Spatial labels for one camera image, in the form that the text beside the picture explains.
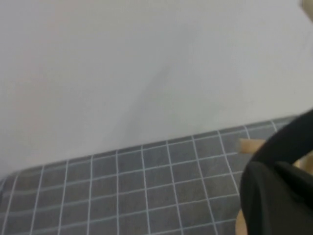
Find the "white wall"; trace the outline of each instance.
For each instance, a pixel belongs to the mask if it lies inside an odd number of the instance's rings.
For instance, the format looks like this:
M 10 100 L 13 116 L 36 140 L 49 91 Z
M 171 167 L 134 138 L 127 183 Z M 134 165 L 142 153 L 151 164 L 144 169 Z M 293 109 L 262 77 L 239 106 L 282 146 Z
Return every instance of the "white wall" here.
M 1 0 L 0 174 L 302 112 L 312 32 L 293 0 Z

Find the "black fabric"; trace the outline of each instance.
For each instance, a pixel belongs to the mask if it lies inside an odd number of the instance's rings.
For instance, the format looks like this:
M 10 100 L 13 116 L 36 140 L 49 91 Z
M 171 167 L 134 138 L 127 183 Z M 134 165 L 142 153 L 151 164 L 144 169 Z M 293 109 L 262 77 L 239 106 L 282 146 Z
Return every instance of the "black fabric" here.
M 313 235 L 313 177 L 291 165 L 312 149 L 313 110 L 254 154 L 240 188 L 249 235 Z

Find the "black bag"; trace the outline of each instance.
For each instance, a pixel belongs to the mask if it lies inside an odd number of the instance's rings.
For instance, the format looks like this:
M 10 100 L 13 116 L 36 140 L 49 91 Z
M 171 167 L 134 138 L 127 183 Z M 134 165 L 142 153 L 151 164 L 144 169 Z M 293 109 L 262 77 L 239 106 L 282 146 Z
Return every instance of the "black bag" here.
M 240 188 L 248 235 L 313 235 L 313 176 L 291 165 L 311 150 L 313 110 L 251 158 Z

